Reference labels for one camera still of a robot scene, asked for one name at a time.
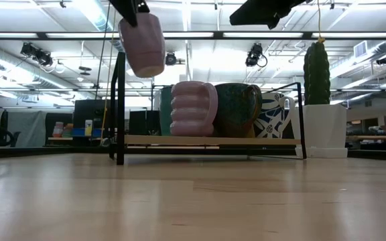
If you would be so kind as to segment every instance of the white pot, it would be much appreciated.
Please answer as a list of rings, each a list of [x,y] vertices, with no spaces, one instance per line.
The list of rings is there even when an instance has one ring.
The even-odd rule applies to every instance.
[[[292,114],[294,138],[300,139],[299,111]],[[304,106],[304,130],[306,155],[315,158],[346,158],[346,109],[334,104]],[[302,146],[296,147],[302,157]]]

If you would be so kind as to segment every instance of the ribbed pink mug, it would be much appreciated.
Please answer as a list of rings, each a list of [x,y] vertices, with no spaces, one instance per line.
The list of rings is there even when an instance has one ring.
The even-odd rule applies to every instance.
[[[206,137],[214,132],[218,96],[210,83],[179,82],[172,87],[171,134],[181,137]]]
[[[165,39],[159,19],[150,13],[137,13],[138,26],[125,19],[119,23],[127,61],[140,78],[151,78],[165,69]]]

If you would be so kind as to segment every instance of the cactus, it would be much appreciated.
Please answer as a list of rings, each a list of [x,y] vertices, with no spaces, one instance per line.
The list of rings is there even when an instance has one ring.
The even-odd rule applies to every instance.
[[[324,44],[313,43],[304,64],[305,104],[330,104],[330,70]]]

